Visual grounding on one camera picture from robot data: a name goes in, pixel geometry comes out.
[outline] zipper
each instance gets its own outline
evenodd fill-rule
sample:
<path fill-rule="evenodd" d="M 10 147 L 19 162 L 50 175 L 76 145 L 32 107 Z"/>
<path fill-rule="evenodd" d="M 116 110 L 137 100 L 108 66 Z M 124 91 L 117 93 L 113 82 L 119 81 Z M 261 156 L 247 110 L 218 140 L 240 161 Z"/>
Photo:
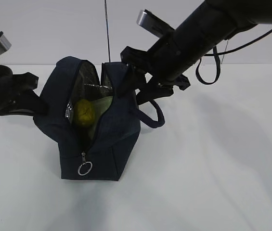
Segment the zipper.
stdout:
<path fill-rule="evenodd" d="M 78 174 L 80 175 L 80 176 L 85 176 L 85 175 L 87 175 L 87 174 L 89 174 L 89 172 L 91 172 L 91 170 L 92 170 L 92 168 L 93 168 L 93 163 L 91 162 L 91 161 L 86 161 L 86 153 L 85 152 L 83 152 L 83 153 L 81 153 L 81 157 L 82 157 L 82 164 L 79 166 L 79 168 L 78 168 Z M 81 173 L 81 169 L 82 169 L 82 167 L 83 166 L 86 166 L 86 165 L 89 165 L 88 167 L 89 167 L 89 169 L 85 172 L 85 173 Z"/>
<path fill-rule="evenodd" d="M 104 70 L 104 73 L 102 73 L 102 80 L 103 80 L 103 84 L 104 84 L 104 81 L 105 81 L 105 79 L 104 79 L 104 74 L 106 74 L 106 70 Z M 85 151 L 85 153 L 88 153 L 89 152 L 89 150 L 92 148 L 92 146 L 94 145 L 94 143 L 95 143 L 95 140 L 96 140 L 96 137 L 97 137 L 97 131 L 99 130 L 99 127 L 100 127 L 100 125 L 101 125 L 101 120 L 102 120 L 102 118 L 103 118 L 103 116 L 108 112 L 108 110 L 111 108 L 111 106 L 112 106 L 112 104 L 113 104 L 113 101 L 114 101 L 114 98 L 115 98 L 115 90 L 114 90 L 114 87 L 113 87 L 113 82 L 112 82 L 112 79 L 111 78 L 108 78 L 109 79 L 109 81 L 110 81 L 110 83 L 111 83 L 111 86 L 112 86 L 112 89 L 113 89 L 113 98 L 112 98 L 112 101 L 111 101 L 111 104 L 110 104 L 110 106 L 108 107 L 108 109 L 101 115 L 101 117 L 99 118 L 99 120 L 98 120 L 98 123 L 97 123 L 97 125 L 96 125 L 96 129 L 95 129 L 95 133 L 94 133 L 94 136 L 93 136 L 93 139 L 92 139 L 92 142 L 91 142 L 91 145 L 86 149 L 86 151 Z"/>

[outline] metal bracket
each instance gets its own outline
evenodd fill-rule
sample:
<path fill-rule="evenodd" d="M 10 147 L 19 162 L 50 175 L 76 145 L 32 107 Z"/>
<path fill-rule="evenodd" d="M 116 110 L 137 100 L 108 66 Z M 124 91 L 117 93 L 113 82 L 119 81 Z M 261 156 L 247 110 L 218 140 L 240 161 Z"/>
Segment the metal bracket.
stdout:
<path fill-rule="evenodd" d="M 171 31 L 174 31 L 169 24 L 148 10 L 140 11 L 137 24 L 159 38 Z"/>

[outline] zipper slider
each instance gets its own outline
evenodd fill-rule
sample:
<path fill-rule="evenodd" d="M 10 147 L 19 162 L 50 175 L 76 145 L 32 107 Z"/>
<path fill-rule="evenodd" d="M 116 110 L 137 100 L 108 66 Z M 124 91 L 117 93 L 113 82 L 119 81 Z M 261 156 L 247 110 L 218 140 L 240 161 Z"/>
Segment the zipper slider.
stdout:
<path fill-rule="evenodd" d="M 86 153 L 85 152 L 83 152 L 83 153 L 81 153 L 81 156 L 82 156 L 82 164 L 79 166 L 79 168 L 78 168 L 78 174 L 80 175 L 80 176 L 85 176 L 85 175 L 87 175 L 89 172 L 91 172 L 91 170 L 92 170 L 92 167 L 93 167 L 93 164 L 92 164 L 92 162 L 91 161 L 86 161 Z M 89 169 L 85 172 L 85 173 L 81 173 L 80 171 L 81 171 L 81 169 L 82 169 L 82 167 L 83 166 L 85 166 L 85 165 L 89 165 Z"/>

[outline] navy blue bag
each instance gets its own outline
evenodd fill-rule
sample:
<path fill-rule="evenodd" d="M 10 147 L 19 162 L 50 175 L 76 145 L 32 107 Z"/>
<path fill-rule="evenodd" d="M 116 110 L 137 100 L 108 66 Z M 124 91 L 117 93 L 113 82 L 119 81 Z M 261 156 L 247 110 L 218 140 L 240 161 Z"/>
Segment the navy blue bag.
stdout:
<path fill-rule="evenodd" d="M 66 57 L 60 60 L 40 95 L 49 105 L 46 116 L 34 116 L 36 126 L 58 143 L 61 177 L 68 180 L 119 180 L 140 134 L 140 120 L 150 127 L 164 125 L 159 106 L 158 121 L 141 112 L 135 92 L 117 97 L 117 88 L 128 67 L 123 63 L 102 65 L 101 83 L 95 66 L 86 60 Z M 91 138 L 71 123 L 68 108 L 77 100 L 112 99 L 109 108 L 96 121 Z"/>

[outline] white surface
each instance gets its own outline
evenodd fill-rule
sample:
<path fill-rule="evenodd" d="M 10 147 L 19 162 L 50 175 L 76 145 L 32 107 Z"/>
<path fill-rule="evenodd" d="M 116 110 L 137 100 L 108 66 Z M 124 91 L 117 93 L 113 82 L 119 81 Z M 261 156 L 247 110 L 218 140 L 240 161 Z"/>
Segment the white surface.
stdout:
<path fill-rule="evenodd" d="M 65 56 L 108 61 L 104 1 L 0 0 L 2 64 L 55 64 Z"/>
<path fill-rule="evenodd" d="M 12 68 L 42 85 L 53 66 Z M 55 142 L 29 117 L 0 117 L 0 231 L 272 231 L 272 65 L 224 65 L 210 87 L 188 75 L 120 182 L 61 180 Z"/>
<path fill-rule="evenodd" d="M 136 24 L 140 10 L 148 9 L 157 17 L 177 28 L 203 1 L 202 0 L 109 0 L 108 17 L 111 41 L 111 55 L 120 60 L 120 53 L 130 46 L 147 50 L 157 37 Z M 244 45 L 269 31 L 272 26 L 259 25 L 237 35 L 229 41 L 228 50 Z M 224 51 L 223 41 L 218 50 Z M 205 58 L 203 63 L 213 64 L 214 58 Z M 225 64 L 272 64 L 272 35 L 250 48 L 226 55 Z"/>

